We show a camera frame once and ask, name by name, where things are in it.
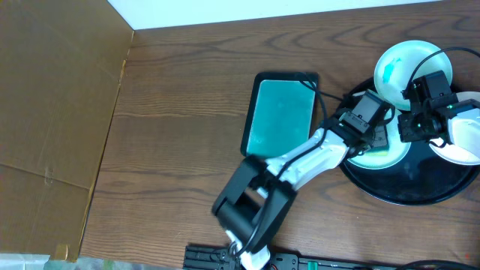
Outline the mint plate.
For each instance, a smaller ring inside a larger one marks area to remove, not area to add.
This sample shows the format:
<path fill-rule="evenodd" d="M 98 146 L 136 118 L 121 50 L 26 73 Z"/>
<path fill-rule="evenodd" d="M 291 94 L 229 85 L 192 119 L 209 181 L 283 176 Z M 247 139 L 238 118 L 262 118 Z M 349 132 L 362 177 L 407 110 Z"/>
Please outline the mint plate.
<path fill-rule="evenodd" d="M 408 40 L 398 43 L 379 58 L 373 73 L 377 93 L 396 109 L 410 111 L 410 102 L 402 91 L 417 65 L 440 48 L 423 40 Z"/>
<path fill-rule="evenodd" d="M 366 91 L 353 95 L 362 95 Z M 366 170 L 383 170 L 394 166 L 404 158 L 410 149 L 410 142 L 401 142 L 398 131 L 398 116 L 400 114 L 401 111 L 395 108 L 394 118 L 387 124 L 389 150 L 386 156 L 368 156 L 366 155 L 368 150 L 361 150 L 355 157 L 349 158 L 348 163 Z"/>

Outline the green and yellow sponge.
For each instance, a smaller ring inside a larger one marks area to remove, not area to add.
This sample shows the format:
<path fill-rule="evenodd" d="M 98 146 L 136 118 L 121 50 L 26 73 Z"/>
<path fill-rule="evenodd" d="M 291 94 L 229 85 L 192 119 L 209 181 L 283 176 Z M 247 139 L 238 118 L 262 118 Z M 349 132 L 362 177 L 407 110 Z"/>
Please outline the green and yellow sponge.
<path fill-rule="evenodd" d="M 368 156 L 386 156 L 389 153 L 389 139 L 386 126 L 375 129 L 371 148 L 366 152 Z"/>

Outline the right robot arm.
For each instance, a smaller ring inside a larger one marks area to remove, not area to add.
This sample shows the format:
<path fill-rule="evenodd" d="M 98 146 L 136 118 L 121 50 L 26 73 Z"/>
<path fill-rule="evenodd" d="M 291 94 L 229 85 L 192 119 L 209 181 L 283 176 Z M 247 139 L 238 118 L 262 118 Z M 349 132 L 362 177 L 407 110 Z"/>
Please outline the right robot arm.
<path fill-rule="evenodd" d="M 410 112 L 398 117 L 400 140 L 424 141 L 437 148 L 454 145 L 479 151 L 479 96 L 476 92 L 408 90 Z"/>

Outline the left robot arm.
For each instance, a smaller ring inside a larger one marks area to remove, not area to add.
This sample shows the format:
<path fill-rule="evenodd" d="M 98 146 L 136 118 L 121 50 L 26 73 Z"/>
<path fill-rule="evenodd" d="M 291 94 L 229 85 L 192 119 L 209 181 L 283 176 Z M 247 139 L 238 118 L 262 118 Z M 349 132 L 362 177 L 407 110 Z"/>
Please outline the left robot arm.
<path fill-rule="evenodd" d="M 244 269 L 262 269 L 299 189 L 345 158 L 370 150 L 376 128 L 394 115 L 390 103 L 367 90 L 354 108 L 325 117 L 310 139 L 286 154 L 246 157 L 211 208 L 231 240 L 229 255 Z"/>

